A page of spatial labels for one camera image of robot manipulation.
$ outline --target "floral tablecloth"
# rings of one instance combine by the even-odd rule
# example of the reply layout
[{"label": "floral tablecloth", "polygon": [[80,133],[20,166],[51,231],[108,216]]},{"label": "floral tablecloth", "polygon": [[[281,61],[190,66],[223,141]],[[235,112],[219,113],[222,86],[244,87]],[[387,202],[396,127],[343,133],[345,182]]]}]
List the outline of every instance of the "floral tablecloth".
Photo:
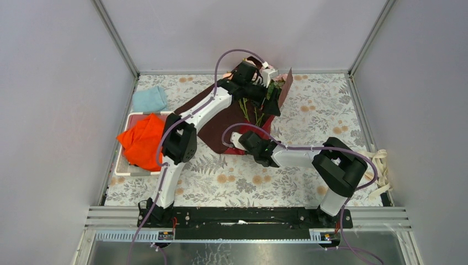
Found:
[{"label": "floral tablecloth", "polygon": [[[141,76],[137,91],[164,87],[168,109],[175,110],[211,85],[212,75]],[[343,74],[294,75],[281,117],[272,135],[289,144],[321,145],[338,137],[354,150],[364,150],[364,137]],[[157,176],[113,176],[105,205],[136,205],[156,189]],[[361,183],[368,182],[363,178]],[[382,206],[356,192],[348,205]],[[318,206],[328,187],[312,168],[264,168],[250,156],[218,155],[200,139],[195,156],[185,165],[175,190],[175,206]]]}]

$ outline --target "folded light blue cloth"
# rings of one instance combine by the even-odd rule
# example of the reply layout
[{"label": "folded light blue cloth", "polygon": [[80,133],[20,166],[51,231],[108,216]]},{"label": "folded light blue cloth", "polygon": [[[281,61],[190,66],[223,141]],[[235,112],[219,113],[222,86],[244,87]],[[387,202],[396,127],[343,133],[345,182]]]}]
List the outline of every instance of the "folded light blue cloth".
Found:
[{"label": "folded light blue cloth", "polygon": [[135,92],[132,97],[132,103],[134,112],[160,112],[167,110],[167,96],[164,88],[160,86]]}]

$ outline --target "orange cloth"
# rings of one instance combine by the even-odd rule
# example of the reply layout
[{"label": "orange cloth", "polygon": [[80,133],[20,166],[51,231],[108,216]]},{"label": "orange cloth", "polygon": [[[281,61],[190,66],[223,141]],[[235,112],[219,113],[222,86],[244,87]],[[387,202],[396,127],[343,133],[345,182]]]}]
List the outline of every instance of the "orange cloth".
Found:
[{"label": "orange cloth", "polygon": [[156,151],[163,135],[164,122],[151,113],[136,125],[117,136],[125,151],[123,155],[130,164],[148,171],[161,171],[156,163]]}]

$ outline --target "reflective metal surface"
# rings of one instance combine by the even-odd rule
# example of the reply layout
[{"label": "reflective metal surface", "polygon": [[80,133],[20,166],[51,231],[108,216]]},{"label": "reflective metal surface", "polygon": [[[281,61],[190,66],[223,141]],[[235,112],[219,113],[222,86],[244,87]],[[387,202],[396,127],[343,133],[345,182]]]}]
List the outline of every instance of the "reflective metal surface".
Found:
[{"label": "reflective metal surface", "polygon": [[[398,238],[392,232],[346,232],[346,236],[353,247],[376,254],[385,264],[405,264]],[[125,265],[129,246],[128,242],[96,241],[89,264]],[[364,264],[348,250],[320,248],[316,244],[287,243],[172,243],[163,250],[168,264]],[[369,260],[377,263],[372,257]],[[164,264],[164,259],[149,243],[136,243],[131,264]]]}]

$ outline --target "beige strap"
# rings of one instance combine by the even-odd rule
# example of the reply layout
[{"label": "beige strap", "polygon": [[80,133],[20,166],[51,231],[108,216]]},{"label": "beige strap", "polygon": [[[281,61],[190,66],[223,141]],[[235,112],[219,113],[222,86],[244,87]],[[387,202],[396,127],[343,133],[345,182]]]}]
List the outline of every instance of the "beige strap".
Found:
[{"label": "beige strap", "polygon": [[[370,158],[372,160],[372,163],[374,163],[375,167],[377,168],[377,172],[379,174],[377,176],[378,179],[376,181],[377,186],[379,188],[369,194],[369,199],[374,200],[380,194],[386,192],[387,190],[392,190],[390,181],[388,179],[389,169],[387,168],[387,150],[385,149],[378,150],[376,153],[367,152],[367,151],[358,151],[358,153]],[[370,171],[368,169],[368,171],[365,173],[365,176],[369,179],[374,178],[374,173],[372,171],[372,168],[370,168]]]}]

